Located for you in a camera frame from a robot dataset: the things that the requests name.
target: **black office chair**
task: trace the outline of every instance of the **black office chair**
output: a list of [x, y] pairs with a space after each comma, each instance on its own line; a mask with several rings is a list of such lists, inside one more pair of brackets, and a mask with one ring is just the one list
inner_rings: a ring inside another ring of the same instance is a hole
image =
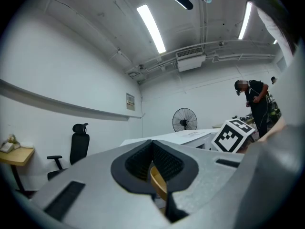
[[[71, 165], [75, 164], [77, 161], [85, 158], [87, 156], [90, 136], [86, 134], [88, 123], [85, 124], [76, 124], [73, 127], [72, 142], [71, 142], [71, 151], [70, 151], [70, 163]], [[62, 156], [47, 156], [47, 159], [54, 159], [58, 169], [48, 173], [48, 180], [50, 181], [53, 177], [57, 176], [59, 173], [63, 172], [66, 169], [62, 169], [62, 166], [59, 162], [59, 159]]]

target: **white panel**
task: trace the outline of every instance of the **white panel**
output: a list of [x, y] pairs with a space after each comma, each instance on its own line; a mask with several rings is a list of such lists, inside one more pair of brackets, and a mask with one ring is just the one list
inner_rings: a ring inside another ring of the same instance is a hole
[[1, 79], [12, 85], [64, 103], [141, 117], [141, 108], [126, 109], [126, 92], [140, 105], [137, 83], [83, 38], [39, 11], [16, 17], [2, 48]]

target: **box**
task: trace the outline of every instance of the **box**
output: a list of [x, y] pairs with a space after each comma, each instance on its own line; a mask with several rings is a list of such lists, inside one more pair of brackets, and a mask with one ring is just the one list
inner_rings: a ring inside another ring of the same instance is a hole
[[254, 131], [254, 128], [239, 119], [226, 120], [213, 138], [212, 145], [219, 152], [236, 153]]

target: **white wall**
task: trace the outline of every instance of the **white wall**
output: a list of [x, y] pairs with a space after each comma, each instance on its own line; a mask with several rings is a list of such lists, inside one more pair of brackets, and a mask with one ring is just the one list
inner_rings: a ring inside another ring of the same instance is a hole
[[[2, 80], [35, 94], [108, 113], [141, 117], [137, 83], [54, 18], [24, 8], [2, 40]], [[136, 110], [126, 109], [126, 93]]]
[[273, 59], [273, 63], [277, 64], [282, 58], [284, 57], [283, 52], [281, 49], [279, 49]]
[[[30, 141], [35, 153], [18, 172], [26, 190], [38, 190], [57, 170], [49, 155], [68, 167], [74, 124], [89, 123], [88, 155], [142, 136], [141, 93], [136, 82], [102, 52], [59, 21], [23, 10], [2, 38], [0, 138]], [[136, 111], [126, 109], [126, 93]]]
[[197, 129], [211, 128], [231, 117], [245, 116], [245, 95], [236, 95], [238, 79], [259, 80], [271, 86], [279, 72], [272, 63], [219, 62], [201, 68], [165, 74], [140, 86], [143, 96], [143, 137], [172, 133], [172, 118], [180, 108], [190, 108]]
[[47, 182], [47, 173], [57, 170], [47, 156], [61, 155], [62, 166], [69, 167], [72, 127], [88, 123], [88, 155], [118, 147], [125, 139], [142, 136], [140, 118], [101, 114], [67, 106], [23, 93], [1, 84], [0, 138], [16, 135], [18, 141], [31, 141], [35, 153], [18, 172], [26, 190], [38, 190]]

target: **wooden desk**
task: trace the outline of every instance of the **wooden desk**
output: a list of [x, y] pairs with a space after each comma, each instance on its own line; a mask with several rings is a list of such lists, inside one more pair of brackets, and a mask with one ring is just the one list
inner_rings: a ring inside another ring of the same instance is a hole
[[20, 181], [16, 166], [24, 166], [28, 162], [30, 157], [33, 155], [33, 153], [34, 153], [34, 148], [24, 148], [24, 147], [14, 149], [10, 151], [8, 154], [0, 152], [0, 162], [10, 165], [21, 193], [24, 193], [25, 190]]

